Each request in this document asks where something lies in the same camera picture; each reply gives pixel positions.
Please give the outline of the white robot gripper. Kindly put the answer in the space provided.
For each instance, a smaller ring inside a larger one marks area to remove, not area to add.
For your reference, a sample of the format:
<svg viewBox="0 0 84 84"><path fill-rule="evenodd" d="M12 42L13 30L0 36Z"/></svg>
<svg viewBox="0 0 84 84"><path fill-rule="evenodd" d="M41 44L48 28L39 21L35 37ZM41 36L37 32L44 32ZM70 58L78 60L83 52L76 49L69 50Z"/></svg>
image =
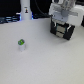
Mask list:
<svg viewBox="0 0 84 84"><path fill-rule="evenodd" d="M58 23L80 26L82 22L82 9L75 4L75 0L52 0L49 14Z"/></svg>

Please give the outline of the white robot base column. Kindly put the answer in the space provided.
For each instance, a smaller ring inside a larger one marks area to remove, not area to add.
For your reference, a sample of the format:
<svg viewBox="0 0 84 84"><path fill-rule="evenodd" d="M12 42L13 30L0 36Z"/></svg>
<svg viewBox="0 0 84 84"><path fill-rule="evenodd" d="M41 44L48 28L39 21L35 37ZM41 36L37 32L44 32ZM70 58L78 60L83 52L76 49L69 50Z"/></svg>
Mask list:
<svg viewBox="0 0 84 84"><path fill-rule="evenodd" d="M31 20L32 12L30 9L30 0L20 0L21 2L21 19Z"/></svg>

